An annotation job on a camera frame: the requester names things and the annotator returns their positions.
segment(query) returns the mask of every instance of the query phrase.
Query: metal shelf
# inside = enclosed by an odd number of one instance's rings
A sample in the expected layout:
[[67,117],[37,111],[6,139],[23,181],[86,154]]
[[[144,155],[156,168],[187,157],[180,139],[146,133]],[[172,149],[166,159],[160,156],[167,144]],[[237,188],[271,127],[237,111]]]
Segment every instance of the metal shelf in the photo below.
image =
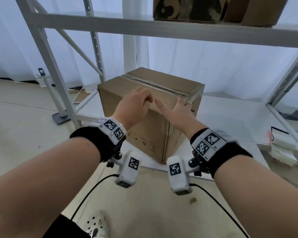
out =
[[247,27],[33,13],[35,27],[298,48],[298,25]]

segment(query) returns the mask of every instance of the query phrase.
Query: black wristband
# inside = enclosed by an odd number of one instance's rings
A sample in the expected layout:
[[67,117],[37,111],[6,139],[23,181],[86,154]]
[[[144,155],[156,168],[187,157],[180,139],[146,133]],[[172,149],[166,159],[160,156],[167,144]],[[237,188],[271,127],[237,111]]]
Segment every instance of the black wristband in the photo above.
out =
[[124,136],[117,145],[114,145],[109,137],[96,127],[82,127],[75,130],[70,138],[84,137],[91,141],[100,153],[100,161],[108,161],[117,151],[120,150],[123,141],[126,139]]
[[[201,129],[198,132],[196,132],[191,140],[190,143],[192,144],[197,137],[199,137],[204,131],[206,131],[207,128]],[[203,158],[200,160],[203,161],[203,166],[206,166],[207,170],[210,172],[212,178],[214,178],[215,172],[218,170],[218,168],[224,164],[227,160],[237,156],[237,155],[245,155],[252,157],[253,156],[244,150],[241,146],[239,146],[237,143],[226,143],[222,148],[220,148],[214,156],[209,160],[205,161]]]

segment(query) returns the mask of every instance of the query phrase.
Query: wristband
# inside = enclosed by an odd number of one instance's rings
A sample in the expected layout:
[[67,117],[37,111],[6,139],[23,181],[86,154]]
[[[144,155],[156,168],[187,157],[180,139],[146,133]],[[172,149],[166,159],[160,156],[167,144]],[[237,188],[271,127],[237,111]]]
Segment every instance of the wristband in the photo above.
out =
[[126,130],[122,124],[114,118],[100,118],[93,123],[75,130],[70,138],[84,137],[91,141],[100,153],[100,161],[108,161],[117,151],[120,150],[123,141],[126,139]]
[[237,155],[253,157],[239,146],[238,141],[223,131],[212,131],[204,128],[192,136],[190,140],[194,149],[193,155],[198,160],[200,168],[210,173],[212,178],[217,169],[227,160]]

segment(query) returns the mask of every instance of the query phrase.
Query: person's left arm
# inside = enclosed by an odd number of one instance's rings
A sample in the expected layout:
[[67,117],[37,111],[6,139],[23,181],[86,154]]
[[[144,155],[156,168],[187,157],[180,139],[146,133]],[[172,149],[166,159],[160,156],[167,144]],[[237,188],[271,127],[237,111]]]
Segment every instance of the person's left arm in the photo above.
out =
[[[136,89],[119,103],[113,117],[130,129],[152,102],[148,89]],[[96,146],[71,138],[0,177],[0,238],[42,237],[73,200],[100,162]]]

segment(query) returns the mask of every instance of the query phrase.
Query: shoe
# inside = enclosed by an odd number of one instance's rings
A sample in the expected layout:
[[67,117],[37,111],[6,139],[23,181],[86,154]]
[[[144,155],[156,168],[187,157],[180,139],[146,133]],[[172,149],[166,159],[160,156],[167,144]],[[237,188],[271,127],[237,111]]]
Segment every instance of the shoe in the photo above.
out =
[[101,210],[88,216],[82,229],[92,238],[110,238],[109,223]]

